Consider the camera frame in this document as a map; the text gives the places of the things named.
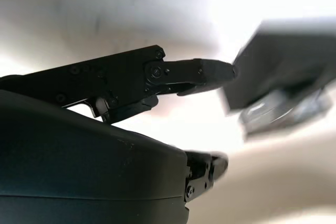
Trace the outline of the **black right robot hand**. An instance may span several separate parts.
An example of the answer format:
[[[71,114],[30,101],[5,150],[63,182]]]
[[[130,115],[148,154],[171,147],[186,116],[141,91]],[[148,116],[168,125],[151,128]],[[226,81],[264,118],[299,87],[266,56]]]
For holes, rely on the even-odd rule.
[[[214,90],[234,67],[164,61],[154,45],[1,78],[1,223],[187,223],[186,204],[227,170],[115,123],[158,96]]]

